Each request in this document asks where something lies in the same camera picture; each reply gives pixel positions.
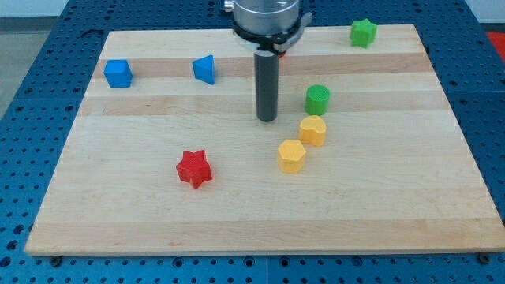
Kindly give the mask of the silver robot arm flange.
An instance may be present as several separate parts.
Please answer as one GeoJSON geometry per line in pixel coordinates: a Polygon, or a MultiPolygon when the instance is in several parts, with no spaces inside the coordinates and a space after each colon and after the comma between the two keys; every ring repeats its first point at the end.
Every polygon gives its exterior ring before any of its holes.
{"type": "Polygon", "coordinates": [[[312,22],[299,0],[224,0],[223,9],[232,14],[236,36],[274,54],[285,54],[312,22]]]}

